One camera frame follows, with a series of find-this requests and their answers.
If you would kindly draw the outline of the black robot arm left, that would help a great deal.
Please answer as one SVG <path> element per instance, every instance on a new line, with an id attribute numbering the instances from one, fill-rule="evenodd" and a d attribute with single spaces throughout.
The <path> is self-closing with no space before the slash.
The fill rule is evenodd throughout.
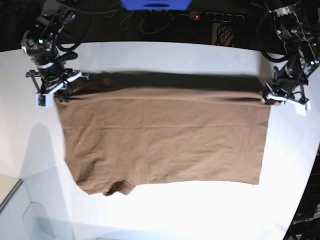
<path id="1" fill-rule="evenodd" d="M 304 0 L 266 0 L 266 12 L 260 19 L 256 36 L 259 50 L 272 63 L 285 63 L 281 69 L 274 67 L 272 78 L 265 83 L 262 103 L 289 103 L 304 111 L 311 108 L 304 87 L 309 76 L 320 66 L 320 25 L 309 21 L 310 6 Z M 262 25 L 270 19 L 271 27 L 282 41 L 285 54 L 271 57 L 263 47 Z"/>

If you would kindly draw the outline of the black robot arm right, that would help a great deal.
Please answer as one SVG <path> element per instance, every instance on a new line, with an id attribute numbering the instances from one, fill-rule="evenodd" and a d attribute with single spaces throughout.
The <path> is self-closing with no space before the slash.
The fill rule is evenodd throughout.
<path id="1" fill-rule="evenodd" d="M 93 15 L 89 16 L 84 32 L 71 47 L 63 47 L 59 37 L 69 37 L 64 26 L 73 21 L 80 10 L 73 7 L 71 0 L 47 0 L 33 27 L 23 34 L 21 49 L 31 58 L 36 70 L 29 70 L 25 76 L 31 78 L 36 88 L 35 103 L 48 107 L 53 98 L 67 101 L 72 93 L 72 82 L 89 78 L 88 73 L 66 68 L 67 61 L 75 60 L 75 50 L 87 37 L 93 26 Z"/>

